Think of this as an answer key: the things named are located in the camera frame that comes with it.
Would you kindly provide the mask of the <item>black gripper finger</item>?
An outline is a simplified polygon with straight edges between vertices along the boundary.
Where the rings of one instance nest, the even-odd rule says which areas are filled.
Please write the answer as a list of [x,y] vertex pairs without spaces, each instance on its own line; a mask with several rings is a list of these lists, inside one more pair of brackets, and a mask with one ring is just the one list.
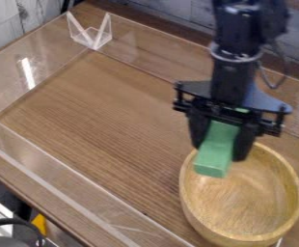
[[190,109],[187,118],[193,146],[195,149],[198,149],[206,139],[211,119],[197,107]]
[[241,128],[234,143],[233,159],[235,162],[243,161],[247,158],[257,138],[257,129],[258,125],[255,123],[246,123]]

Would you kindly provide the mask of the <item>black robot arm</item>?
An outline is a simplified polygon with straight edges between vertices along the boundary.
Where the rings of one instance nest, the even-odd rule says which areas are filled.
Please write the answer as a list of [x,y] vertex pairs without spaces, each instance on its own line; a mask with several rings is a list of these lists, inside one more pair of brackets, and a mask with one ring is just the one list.
[[290,12],[285,0],[214,0],[213,7],[213,75],[206,81],[175,83],[173,107],[189,118],[197,148],[209,139],[214,122],[238,129],[233,159],[242,161],[257,137],[281,135],[285,116],[293,111],[255,83],[255,74],[263,71],[263,46],[279,47],[278,37],[287,31]]

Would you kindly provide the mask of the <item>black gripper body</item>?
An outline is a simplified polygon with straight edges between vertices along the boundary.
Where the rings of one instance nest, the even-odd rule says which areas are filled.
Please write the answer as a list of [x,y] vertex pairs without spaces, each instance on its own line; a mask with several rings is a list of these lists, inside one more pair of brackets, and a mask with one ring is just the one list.
[[[257,86],[255,72],[263,70],[262,47],[246,52],[231,51],[214,45],[210,55],[214,62],[211,78],[175,82],[177,97],[173,108],[187,116],[190,109],[197,107],[210,117],[211,122],[218,121],[239,128],[245,124],[257,124],[257,136],[279,136],[285,117],[291,113],[293,107],[267,95]],[[261,75],[271,89],[277,89],[283,83],[282,80],[273,84],[263,71]]]

